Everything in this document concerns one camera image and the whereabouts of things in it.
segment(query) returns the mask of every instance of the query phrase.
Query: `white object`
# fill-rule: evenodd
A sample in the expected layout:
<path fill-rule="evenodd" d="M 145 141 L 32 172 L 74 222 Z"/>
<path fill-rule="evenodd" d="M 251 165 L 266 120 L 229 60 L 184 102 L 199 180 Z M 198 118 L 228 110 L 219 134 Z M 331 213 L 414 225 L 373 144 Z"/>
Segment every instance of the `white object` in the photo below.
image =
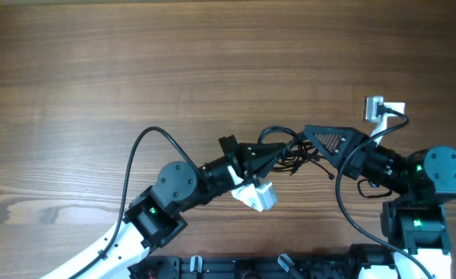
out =
<path fill-rule="evenodd" d="M 235 185 L 241 184 L 243 179 L 236 175 L 235 170 L 232 166 L 228 167 L 229 174 L 235 182 Z M 231 194 L 237 200 L 243 202 L 249 207 L 255 209 L 258 212 L 264 210 L 270 210 L 277 203 L 276 191 L 274 190 L 273 183 L 266 181 L 261 178 L 257 178 L 260 181 L 260 186 L 255 186 L 253 183 L 241 186 L 231 191 Z"/>
<path fill-rule="evenodd" d="M 197 269 L 195 270 L 195 260 L 198 262 Z M 200 256 L 193 256 L 190 259 L 190 272 L 202 273 L 202 263 L 204 259 Z"/>
<path fill-rule="evenodd" d="M 371 136 L 374 136 L 376 133 L 382 132 L 388 128 L 388 117 L 397 117 L 392 113 L 385 113 L 382 115 L 377 115 L 377 106 L 384 105 L 387 108 L 395 110 L 399 113 L 405 113 L 405 103 L 403 102 L 384 102 L 382 96 L 371 96 L 365 99 L 365 111 L 364 111 L 364 120 L 366 122 L 377 123 L 374 130 L 372 131 Z M 379 145 L 381 142 L 382 136 L 375 139 L 375 143 Z"/>
<path fill-rule="evenodd" d="M 367 269 L 362 267 L 360 273 L 358 274 L 358 279 L 398 279 L 398 273 L 396 270 L 390 269 L 389 266 L 373 265 Z"/>
<path fill-rule="evenodd" d="M 90 245 L 86 250 L 79 253 L 56 270 L 47 274 L 43 279 L 69 278 L 89 264 L 109 243 L 114 233 L 116 224 L 112 226 L 99 240 Z M 149 254 L 149 248 L 143 248 L 142 234 L 129 222 L 121 222 L 116 240 L 107 252 L 105 260 L 99 260 L 87 272 L 78 279 L 83 278 L 123 278 L 129 271 L 126 269 L 133 264 L 139 263 Z"/>
<path fill-rule="evenodd" d="M 410 259 L 400 253 L 393 254 L 395 265 L 401 278 L 427 279 L 422 270 Z M 412 255 L 436 279 L 451 279 L 451 255 L 444 255 L 441 249 L 418 249 L 417 255 Z"/>

